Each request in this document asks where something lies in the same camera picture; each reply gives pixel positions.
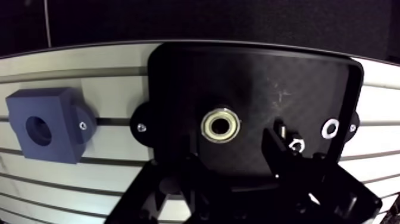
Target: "washer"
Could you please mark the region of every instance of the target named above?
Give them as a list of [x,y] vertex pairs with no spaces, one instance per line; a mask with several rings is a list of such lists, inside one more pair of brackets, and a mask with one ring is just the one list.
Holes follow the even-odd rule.
[[[328,133],[328,128],[333,125],[335,126],[335,129],[332,133]],[[324,139],[332,139],[336,136],[339,130],[339,121],[336,119],[329,119],[327,122],[325,122],[324,126],[322,127],[321,130],[321,136]]]
[[201,122],[202,135],[213,143],[231,141],[240,130],[238,115],[228,108],[216,108],[208,112]]

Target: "screw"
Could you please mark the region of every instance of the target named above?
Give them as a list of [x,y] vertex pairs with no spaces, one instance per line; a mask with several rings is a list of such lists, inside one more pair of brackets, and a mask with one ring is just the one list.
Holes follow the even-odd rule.
[[138,132],[145,132],[146,130],[147,130],[146,125],[144,125],[144,124],[142,124],[142,123],[139,123],[139,124],[137,125],[137,131],[138,131]]
[[88,127],[86,126],[86,123],[85,123],[85,122],[80,122],[80,123],[79,123],[79,128],[80,128],[81,130],[86,130]]
[[356,126],[355,125],[350,125],[350,132],[354,132],[356,130]]

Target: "hole in blue block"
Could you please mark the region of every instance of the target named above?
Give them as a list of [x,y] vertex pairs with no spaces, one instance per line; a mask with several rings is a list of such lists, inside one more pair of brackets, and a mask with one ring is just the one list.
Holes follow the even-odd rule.
[[51,132],[46,122],[39,117],[29,117],[26,120],[26,130],[29,137],[41,146],[46,146],[51,142]]

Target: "bearing hole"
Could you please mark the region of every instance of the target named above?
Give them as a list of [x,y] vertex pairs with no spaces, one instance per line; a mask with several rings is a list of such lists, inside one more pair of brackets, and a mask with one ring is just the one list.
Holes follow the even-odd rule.
[[332,134],[333,132],[335,132],[336,126],[334,124],[329,125],[328,129],[326,130],[326,133],[328,135]]
[[29,137],[41,146],[47,146],[51,142],[51,132],[46,122],[39,117],[29,117],[26,121],[26,130]]
[[225,134],[229,130],[229,122],[222,118],[216,119],[211,124],[211,130],[218,135]]

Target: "carbon fiber texture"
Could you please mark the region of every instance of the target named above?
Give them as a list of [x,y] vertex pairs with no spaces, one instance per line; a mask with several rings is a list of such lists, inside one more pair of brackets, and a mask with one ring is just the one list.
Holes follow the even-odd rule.
[[[150,102],[163,126],[157,138],[163,146],[155,153],[178,148],[178,139],[189,136],[202,162],[221,175],[271,176],[261,137],[278,117],[304,138],[303,156],[326,153],[331,140],[321,137],[321,128],[339,117],[349,63],[267,49],[161,47],[149,60]],[[227,105],[241,120],[238,136],[225,144],[209,142],[199,129],[202,115],[216,105]]]

